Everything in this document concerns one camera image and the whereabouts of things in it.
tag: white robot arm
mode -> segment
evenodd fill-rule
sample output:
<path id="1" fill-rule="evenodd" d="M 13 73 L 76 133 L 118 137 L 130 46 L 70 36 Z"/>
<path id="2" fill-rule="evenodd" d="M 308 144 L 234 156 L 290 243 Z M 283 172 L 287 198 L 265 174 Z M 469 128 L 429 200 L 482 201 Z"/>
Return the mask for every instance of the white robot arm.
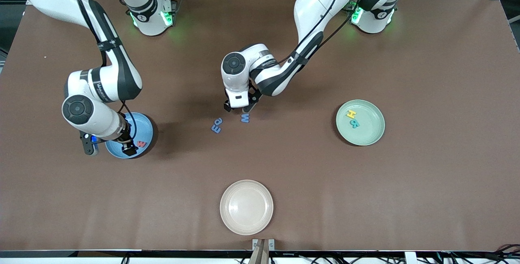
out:
<path id="1" fill-rule="evenodd" d="M 123 0 L 134 25 L 147 36 L 156 36 L 172 26 L 177 1 L 172 0 Z"/>
<path id="2" fill-rule="evenodd" d="M 398 0 L 388 0 L 381 7 L 365 11 L 359 7 L 352 16 L 352 24 L 366 33 L 379 33 L 392 21 Z"/>
<path id="3" fill-rule="evenodd" d="M 323 30 L 329 20 L 349 1 L 296 0 L 294 20 L 299 43 L 282 66 L 265 44 L 246 46 L 240 51 L 227 54 L 221 63 L 221 75 L 229 99 L 224 103 L 225 109 L 229 111 L 242 107 L 243 112 L 247 113 L 262 95 L 280 94 L 294 75 L 328 40 L 322 43 Z M 373 11 L 385 7 L 388 2 L 389 0 L 356 0 L 356 5 L 366 11 Z"/>
<path id="4" fill-rule="evenodd" d="M 80 131 L 85 153 L 97 153 L 97 145 L 91 140 L 95 136 L 101 141 L 120 142 L 123 153 L 134 155 L 137 148 L 130 136 L 130 124 L 106 103 L 135 99 L 143 85 L 103 8 L 93 0 L 29 1 L 52 18 L 91 29 L 102 53 L 102 66 L 71 73 L 64 87 L 63 117 Z"/>

